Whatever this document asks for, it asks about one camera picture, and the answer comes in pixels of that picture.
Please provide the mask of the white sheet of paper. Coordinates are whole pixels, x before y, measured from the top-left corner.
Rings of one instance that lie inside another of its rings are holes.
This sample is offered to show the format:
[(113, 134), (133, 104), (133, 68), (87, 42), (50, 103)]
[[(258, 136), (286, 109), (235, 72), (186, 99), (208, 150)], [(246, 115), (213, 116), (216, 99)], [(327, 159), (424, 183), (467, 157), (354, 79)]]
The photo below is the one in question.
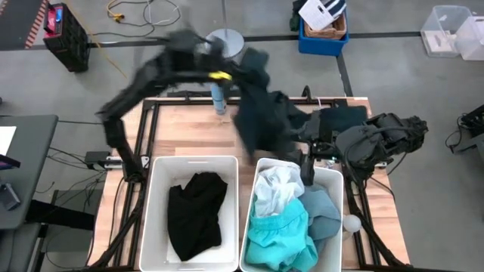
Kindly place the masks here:
[(16, 126), (0, 126), (0, 155), (7, 155), (16, 129)]

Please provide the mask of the white power strip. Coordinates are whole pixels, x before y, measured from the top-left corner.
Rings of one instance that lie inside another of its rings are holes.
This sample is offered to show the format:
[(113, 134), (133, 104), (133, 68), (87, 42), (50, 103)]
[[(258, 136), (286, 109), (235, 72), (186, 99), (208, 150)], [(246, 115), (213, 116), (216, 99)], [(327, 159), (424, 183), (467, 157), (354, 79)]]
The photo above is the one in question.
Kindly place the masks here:
[[(105, 169), (121, 169), (124, 165), (122, 159), (119, 156), (107, 156), (102, 162)], [(148, 156), (141, 157), (141, 164), (143, 168), (148, 168), (150, 164), (150, 158)]]

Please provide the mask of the blue spray bottle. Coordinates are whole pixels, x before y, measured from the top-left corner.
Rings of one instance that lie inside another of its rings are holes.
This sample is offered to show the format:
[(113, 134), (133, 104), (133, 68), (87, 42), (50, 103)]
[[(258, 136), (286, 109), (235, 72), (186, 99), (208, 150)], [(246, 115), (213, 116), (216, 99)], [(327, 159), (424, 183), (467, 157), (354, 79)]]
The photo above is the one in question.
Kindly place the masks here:
[(232, 76), (226, 72), (218, 71), (209, 74), (214, 80), (210, 86), (211, 96), (215, 112), (223, 116), (226, 111), (225, 91), (231, 87)]

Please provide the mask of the blue-grey garment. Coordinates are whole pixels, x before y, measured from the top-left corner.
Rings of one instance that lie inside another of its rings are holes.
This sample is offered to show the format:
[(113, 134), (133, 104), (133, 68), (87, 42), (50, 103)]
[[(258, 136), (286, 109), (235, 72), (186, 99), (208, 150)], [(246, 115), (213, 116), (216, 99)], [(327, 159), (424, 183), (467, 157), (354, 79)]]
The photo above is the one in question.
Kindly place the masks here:
[(305, 187), (305, 192), (299, 200), (309, 214), (309, 236), (320, 253), (327, 241), (340, 230), (340, 211), (331, 200), (327, 189), (319, 184)]

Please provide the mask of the round grey stand base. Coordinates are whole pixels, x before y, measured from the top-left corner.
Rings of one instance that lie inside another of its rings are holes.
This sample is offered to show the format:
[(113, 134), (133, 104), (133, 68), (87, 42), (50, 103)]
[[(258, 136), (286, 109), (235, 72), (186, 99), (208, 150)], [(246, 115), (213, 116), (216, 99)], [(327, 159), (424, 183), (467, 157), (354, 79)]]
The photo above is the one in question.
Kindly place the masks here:
[(242, 52), (244, 48), (244, 37), (234, 29), (228, 27), (228, 16), (226, 11), (226, 0), (221, 0), (222, 22), (224, 26), (221, 29), (212, 31), (206, 38), (209, 41), (215, 38), (221, 39), (224, 44), (224, 57), (232, 58)]

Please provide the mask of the black garment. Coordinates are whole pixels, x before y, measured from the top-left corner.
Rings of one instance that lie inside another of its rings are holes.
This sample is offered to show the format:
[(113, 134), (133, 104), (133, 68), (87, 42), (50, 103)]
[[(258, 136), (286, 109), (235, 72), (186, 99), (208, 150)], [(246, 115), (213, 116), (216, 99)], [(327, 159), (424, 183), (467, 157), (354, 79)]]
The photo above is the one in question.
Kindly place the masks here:
[(181, 261), (222, 244), (219, 211), (227, 189), (215, 172), (196, 173), (185, 186), (169, 189), (167, 230)]

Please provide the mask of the white round ball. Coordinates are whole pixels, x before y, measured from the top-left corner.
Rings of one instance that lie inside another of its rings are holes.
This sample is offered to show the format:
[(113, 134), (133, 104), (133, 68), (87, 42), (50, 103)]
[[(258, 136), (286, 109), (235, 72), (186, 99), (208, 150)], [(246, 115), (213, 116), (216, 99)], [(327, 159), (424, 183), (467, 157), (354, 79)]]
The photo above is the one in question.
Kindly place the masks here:
[(361, 219), (356, 215), (344, 215), (343, 216), (343, 229), (349, 233), (355, 233), (360, 231), (362, 227)]

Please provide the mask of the black crate with red top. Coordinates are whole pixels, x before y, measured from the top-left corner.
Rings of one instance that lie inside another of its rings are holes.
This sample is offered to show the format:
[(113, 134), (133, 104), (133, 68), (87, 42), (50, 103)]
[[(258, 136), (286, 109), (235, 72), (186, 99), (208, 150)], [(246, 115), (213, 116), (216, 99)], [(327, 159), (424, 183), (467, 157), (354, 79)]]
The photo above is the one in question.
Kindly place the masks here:
[(88, 70), (88, 35), (65, 3), (47, 4), (43, 24), (46, 48), (71, 73)]

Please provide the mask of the black power adapter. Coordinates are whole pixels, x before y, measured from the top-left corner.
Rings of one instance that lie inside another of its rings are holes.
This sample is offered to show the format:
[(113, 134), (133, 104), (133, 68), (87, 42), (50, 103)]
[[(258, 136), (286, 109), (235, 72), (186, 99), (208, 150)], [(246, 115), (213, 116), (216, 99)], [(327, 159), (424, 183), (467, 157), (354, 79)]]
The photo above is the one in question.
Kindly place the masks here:
[(88, 151), (85, 154), (84, 162), (89, 165), (104, 166), (108, 156), (110, 156), (109, 151)]

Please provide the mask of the dark navy garment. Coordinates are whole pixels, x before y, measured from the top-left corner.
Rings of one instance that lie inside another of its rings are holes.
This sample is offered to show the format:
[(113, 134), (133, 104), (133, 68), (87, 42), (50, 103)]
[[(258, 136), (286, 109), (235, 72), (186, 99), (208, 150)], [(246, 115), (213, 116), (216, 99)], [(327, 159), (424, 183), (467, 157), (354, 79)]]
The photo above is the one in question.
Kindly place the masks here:
[(282, 160), (293, 161), (301, 154), (296, 148), (298, 132), (310, 115), (298, 109), (282, 91), (268, 91), (266, 72), (269, 55), (254, 48), (245, 50), (240, 60), (244, 72), (236, 83), (240, 102), (233, 117), (235, 128), (252, 159), (257, 150), (267, 151)]

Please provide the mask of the dark green garment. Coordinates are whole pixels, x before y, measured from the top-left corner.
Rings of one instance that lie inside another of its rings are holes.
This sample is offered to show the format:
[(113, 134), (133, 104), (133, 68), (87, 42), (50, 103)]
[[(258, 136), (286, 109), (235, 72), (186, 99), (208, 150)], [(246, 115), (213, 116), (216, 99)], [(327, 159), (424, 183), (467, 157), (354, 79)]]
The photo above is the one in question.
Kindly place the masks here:
[(292, 32), (297, 32), (299, 30), (299, 21), (300, 15), (299, 10), (303, 7), (303, 5), (307, 2), (307, 0), (294, 0), (292, 2), (292, 14), (290, 18), (290, 30)]

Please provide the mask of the grey desk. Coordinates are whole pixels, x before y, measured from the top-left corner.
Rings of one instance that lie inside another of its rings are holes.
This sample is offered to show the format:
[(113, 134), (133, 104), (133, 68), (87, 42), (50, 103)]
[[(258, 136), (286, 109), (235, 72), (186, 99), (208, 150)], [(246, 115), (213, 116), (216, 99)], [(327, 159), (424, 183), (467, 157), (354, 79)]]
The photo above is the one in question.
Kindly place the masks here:
[(9, 183), (20, 199), (11, 211), (0, 204), (0, 230), (17, 229), (26, 220), (57, 122), (56, 115), (0, 117), (0, 137), (7, 127), (15, 128), (6, 156), (20, 162), (19, 168), (0, 171), (0, 183)]

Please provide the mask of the teal garment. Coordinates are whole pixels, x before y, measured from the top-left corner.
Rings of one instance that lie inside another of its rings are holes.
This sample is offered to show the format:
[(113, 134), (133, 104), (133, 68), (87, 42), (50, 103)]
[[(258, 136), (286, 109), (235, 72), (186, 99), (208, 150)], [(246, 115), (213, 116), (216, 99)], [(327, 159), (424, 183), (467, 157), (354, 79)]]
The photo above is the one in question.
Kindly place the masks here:
[(300, 200), (290, 201), (278, 215), (262, 218), (251, 211), (243, 260), (276, 272), (309, 272), (318, 263), (309, 213)]

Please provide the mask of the black table frame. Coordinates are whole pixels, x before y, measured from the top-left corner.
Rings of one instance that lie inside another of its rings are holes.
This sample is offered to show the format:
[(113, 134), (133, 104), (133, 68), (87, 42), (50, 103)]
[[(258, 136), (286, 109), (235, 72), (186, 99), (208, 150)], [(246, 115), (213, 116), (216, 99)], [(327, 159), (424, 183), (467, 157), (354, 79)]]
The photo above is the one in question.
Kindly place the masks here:
[[(209, 97), (149, 98), (124, 115), (129, 144), (142, 155), (157, 156), (235, 156), (239, 165), (239, 230), (246, 225), (255, 166), (247, 161), (231, 117), (236, 107), (229, 105), (225, 115), (216, 114)], [(375, 231), (398, 260), (408, 263), (396, 204), (389, 193), (389, 177), (378, 169), (366, 187), (367, 203)], [(123, 181), (123, 172), (107, 173), (98, 208), (93, 250), (88, 258), (94, 264), (138, 198), (138, 184)]]

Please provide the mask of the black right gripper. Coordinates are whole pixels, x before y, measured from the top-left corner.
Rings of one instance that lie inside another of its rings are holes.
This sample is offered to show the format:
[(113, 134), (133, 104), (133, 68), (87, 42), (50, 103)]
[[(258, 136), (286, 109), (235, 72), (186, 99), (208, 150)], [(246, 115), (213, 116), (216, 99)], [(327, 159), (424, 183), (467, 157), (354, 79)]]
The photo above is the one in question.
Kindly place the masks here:
[(301, 173), (300, 177), (302, 182), (305, 186), (312, 186), (314, 184), (314, 164), (315, 164), (315, 156), (312, 153), (312, 149), (309, 148), (306, 151), (300, 150), (301, 155), (299, 159)]

